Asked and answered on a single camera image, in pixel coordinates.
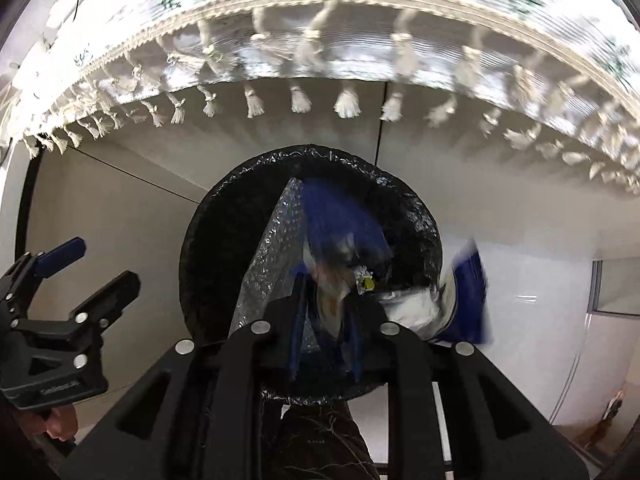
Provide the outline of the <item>left human hand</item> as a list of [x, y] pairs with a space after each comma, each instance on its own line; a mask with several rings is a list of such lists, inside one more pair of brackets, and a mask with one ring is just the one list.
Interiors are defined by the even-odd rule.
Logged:
[[47, 434], [52, 439], [68, 441], [76, 436], [79, 429], [73, 404], [52, 408], [47, 419], [28, 411], [17, 411], [13, 416], [26, 437]]

